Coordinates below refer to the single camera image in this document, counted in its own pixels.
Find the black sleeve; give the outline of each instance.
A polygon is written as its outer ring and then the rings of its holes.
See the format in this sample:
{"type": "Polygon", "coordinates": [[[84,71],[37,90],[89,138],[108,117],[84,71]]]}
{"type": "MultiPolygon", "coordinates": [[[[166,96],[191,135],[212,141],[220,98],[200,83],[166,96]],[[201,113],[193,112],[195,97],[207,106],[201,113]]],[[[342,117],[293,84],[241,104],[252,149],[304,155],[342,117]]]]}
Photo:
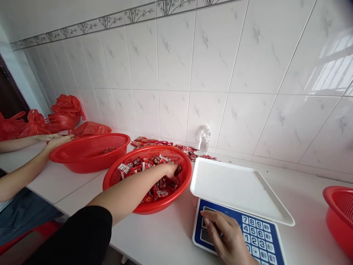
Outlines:
{"type": "Polygon", "coordinates": [[[29,264],[102,264],[111,237],[111,213],[87,206],[70,217],[26,261],[29,264]]]}

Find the hand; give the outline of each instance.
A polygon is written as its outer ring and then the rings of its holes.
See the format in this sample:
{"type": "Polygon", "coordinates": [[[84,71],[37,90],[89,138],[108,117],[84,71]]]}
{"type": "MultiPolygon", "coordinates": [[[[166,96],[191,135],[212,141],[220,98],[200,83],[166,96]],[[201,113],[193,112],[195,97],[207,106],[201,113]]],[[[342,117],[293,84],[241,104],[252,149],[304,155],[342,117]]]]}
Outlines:
{"type": "Polygon", "coordinates": [[[55,138],[61,138],[62,135],[60,134],[41,134],[41,135],[35,135],[33,138],[39,141],[47,142],[55,138]]]}
{"type": "Polygon", "coordinates": [[[59,138],[53,138],[52,140],[50,140],[46,146],[46,148],[50,151],[54,150],[55,148],[59,147],[60,145],[63,145],[67,142],[72,141],[74,138],[74,135],[67,135],[67,136],[62,136],[59,138]]]}
{"type": "Polygon", "coordinates": [[[201,211],[201,215],[214,248],[226,265],[259,265],[250,255],[242,230],[235,219],[221,212],[201,211]]]}
{"type": "Polygon", "coordinates": [[[174,176],[174,173],[179,166],[177,163],[170,161],[168,163],[159,164],[158,166],[165,167],[165,176],[171,179],[175,184],[179,184],[179,180],[174,176]]]}

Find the digital scale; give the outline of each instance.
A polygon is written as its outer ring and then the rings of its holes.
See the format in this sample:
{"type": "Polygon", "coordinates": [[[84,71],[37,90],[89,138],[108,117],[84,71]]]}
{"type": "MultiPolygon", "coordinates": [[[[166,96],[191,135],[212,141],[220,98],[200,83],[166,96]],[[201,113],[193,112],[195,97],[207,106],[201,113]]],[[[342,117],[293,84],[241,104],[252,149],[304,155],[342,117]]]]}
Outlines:
{"type": "Polygon", "coordinates": [[[286,264],[274,222],[295,222],[258,171],[197,158],[190,190],[199,198],[192,236],[196,246],[216,255],[200,211],[219,211],[238,222],[250,254],[261,265],[286,264]]]}

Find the red stool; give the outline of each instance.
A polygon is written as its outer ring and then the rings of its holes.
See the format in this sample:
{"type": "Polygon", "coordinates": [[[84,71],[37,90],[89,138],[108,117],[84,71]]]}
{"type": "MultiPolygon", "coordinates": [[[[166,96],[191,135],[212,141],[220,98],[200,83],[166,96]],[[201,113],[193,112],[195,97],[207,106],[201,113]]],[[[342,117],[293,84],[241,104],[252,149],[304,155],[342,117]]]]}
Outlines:
{"type": "Polygon", "coordinates": [[[2,254],[4,254],[6,251],[8,251],[10,248],[12,248],[14,245],[16,245],[18,242],[20,242],[27,235],[32,233],[33,231],[38,232],[39,234],[41,234],[44,237],[45,240],[47,240],[60,227],[61,227],[61,225],[55,221],[49,221],[49,222],[46,222],[40,226],[37,226],[33,230],[30,230],[27,233],[15,238],[14,240],[11,240],[10,242],[6,243],[5,245],[0,246],[0,256],[2,254]]]}

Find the decorative border tile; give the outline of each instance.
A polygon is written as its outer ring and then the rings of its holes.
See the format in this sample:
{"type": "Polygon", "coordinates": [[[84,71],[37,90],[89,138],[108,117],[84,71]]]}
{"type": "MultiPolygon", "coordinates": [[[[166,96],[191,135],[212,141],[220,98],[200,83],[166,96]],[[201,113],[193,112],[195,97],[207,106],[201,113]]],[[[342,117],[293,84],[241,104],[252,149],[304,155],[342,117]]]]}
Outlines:
{"type": "Polygon", "coordinates": [[[48,33],[46,33],[46,35],[47,35],[47,38],[49,39],[49,42],[53,42],[53,41],[62,39],[60,29],[58,29],[56,31],[48,32],[48,33]]]}
{"type": "Polygon", "coordinates": [[[100,31],[103,29],[102,24],[98,21],[98,19],[93,19],[93,20],[88,20],[85,22],[81,22],[77,24],[77,27],[79,28],[80,35],[86,35],[88,33],[100,31]]]}
{"type": "Polygon", "coordinates": [[[124,26],[124,12],[120,11],[118,13],[113,13],[111,15],[100,17],[98,18],[98,21],[102,25],[103,29],[124,26]]]}
{"type": "Polygon", "coordinates": [[[165,17],[196,9],[196,0],[160,0],[156,2],[157,17],[165,17]]]}
{"type": "Polygon", "coordinates": [[[12,50],[42,45],[110,28],[121,27],[169,15],[184,13],[237,0],[157,0],[48,33],[10,43],[12,50]]]}
{"type": "Polygon", "coordinates": [[[156,3],[152,2],[139,7],[134,7],[124,11],[125,25],[151,20],[156,18],[156,3]]]}

